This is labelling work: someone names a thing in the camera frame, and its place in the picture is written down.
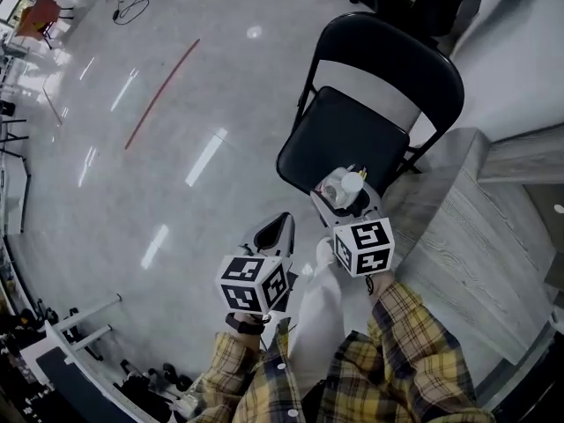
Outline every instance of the yellow plaid shirt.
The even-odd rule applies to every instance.
[[[288,324],[280,322],[270,349],[259,354],[218,334],[210,370],[183,399],[189,421],[305,423],[288,362]],[[407,286],[383,293],[367,332],[352,332],[335,353],[318,423],[494,422],[474,404],[460,345]]]

